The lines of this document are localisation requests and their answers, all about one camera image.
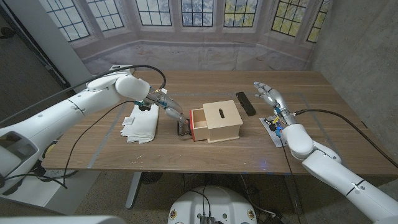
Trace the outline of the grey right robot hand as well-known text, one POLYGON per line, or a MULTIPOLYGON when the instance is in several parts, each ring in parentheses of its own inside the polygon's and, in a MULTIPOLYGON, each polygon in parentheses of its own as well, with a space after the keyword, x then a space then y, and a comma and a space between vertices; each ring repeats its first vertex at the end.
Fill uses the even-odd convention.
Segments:
POLYGON ((258 91, 258 94, 255 94, 255 96, 263 99, 265 103, 270 105, 279 118, 284 120, 286 125, 289 126, 297 123, 294 116, 291 115, 283 96, 276 89, 261 82, 254 82, 254 87, 258 91))

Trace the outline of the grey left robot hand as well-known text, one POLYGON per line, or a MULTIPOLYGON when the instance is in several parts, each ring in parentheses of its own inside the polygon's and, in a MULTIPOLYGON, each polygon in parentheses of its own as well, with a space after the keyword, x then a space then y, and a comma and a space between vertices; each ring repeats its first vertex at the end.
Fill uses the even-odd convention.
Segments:
POLYGON ((155 101, 156 105, 162 107, 165 110, 166 115, 177 119, 180 127, 182 127, 183 124, 188 124, 187 119, 183 115, 182 107, 166 93, 156 90, 153 93, 149 93, 147 97, 155 101))

